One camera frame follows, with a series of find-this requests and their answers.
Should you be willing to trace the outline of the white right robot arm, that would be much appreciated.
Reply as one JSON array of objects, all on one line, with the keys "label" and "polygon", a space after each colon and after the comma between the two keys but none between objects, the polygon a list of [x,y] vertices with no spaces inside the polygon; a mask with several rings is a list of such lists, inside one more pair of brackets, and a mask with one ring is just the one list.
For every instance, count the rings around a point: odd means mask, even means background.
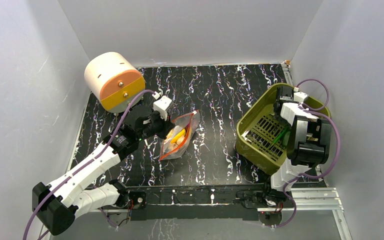
[{"label": "white right robot arm", "polygon": [[279,138],[286,143],[286,158],[270,177],[269,188],[262,192],[262,202],[279,207],[298,178],[326,163],[329,158],[332,125],[326,118],[317,117],[303,107],[307,94],[290,86],[276,90],[274,116],[286,123],[287,130]]}]

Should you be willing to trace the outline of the yellow toy lemon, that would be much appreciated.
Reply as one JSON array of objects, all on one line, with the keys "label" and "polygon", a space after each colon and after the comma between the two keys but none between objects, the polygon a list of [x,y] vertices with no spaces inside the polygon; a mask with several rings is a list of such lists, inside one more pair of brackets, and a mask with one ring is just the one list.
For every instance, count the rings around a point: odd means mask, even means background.
[{"label": "yellow toy lemon", "polygon": [[178,138],[182,137],[182,136],[185,136],[186,134],[186,130],[185,129],[182,129],[176,136],[174,136],[171,140],[171,143],[174,144],[176,143],[176,141],[178,140]]}]

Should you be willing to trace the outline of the olive green plastic basket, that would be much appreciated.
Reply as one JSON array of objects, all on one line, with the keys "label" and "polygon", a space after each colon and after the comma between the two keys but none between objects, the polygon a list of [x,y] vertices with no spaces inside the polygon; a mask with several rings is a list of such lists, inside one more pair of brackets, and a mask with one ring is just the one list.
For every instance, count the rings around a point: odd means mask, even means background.
[{"label": "olive green plastic basket", "polygon": [[291,128],[286,120],[275,117],[273,104],[277,87],[293,86],[276,83],[269,87],[236,125],[237,153],[269,176],[276,173],[287,158],[283,138],[276,144],[272,142],[283,129]]}]

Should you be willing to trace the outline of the beige toy garlic bulb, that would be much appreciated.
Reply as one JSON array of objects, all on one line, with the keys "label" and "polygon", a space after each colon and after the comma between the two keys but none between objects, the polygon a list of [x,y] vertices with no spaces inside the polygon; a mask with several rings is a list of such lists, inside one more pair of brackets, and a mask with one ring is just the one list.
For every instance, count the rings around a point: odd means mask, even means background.
[{"label": "beige toy garlic bulb", "polygon": [[178,146],[183,145],[187,141],[187,139],[188,139],[187,137],[181,136],[180,138],[177,139],[176,144]]}]

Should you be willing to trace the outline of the green toy bean pod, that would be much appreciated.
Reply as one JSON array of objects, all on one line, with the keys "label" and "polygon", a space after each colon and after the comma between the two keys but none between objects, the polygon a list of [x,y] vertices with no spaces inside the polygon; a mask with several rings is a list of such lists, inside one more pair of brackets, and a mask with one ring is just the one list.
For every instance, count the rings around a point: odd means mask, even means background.
[{"label": "green toy bean pod", "polygon": [[284,128],[283,131],[272,141],[273,144],[276,144],[278,141],[280,141],[284,135],[289,132],[289,128]]}]

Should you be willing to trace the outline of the clear orange zip top bag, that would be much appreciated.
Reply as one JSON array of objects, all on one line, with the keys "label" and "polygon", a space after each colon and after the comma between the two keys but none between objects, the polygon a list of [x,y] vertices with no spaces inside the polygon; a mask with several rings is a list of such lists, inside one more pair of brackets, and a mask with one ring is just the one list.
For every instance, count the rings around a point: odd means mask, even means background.
[{"label": "clear orange zip top bag", "polygon": [[201,121],[201,113],[194,110],[173,120],[174,128],[168,132],[163,140],[159,161],[180,158],[190,144],[192,136]]}]

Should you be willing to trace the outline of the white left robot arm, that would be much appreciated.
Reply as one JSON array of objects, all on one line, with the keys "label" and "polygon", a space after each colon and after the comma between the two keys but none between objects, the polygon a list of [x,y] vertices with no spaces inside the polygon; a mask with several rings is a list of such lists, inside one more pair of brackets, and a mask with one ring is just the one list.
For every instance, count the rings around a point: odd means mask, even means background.
[{"label": "white left robot arm", "polygon": [[92,181],[118,165],[150,137],[164,139],[174,128],[166,109],[153,107],[149,116],[138,117],[133,125],[120,119],[113,134],[83,161],[58,179],[45,185],[39,182],[32,189],[32,210],[54,236],[65,232],[80,216],[105,206],[139,208],[139,194],[131,193],[114,179],[101,187],[88,190]]}]

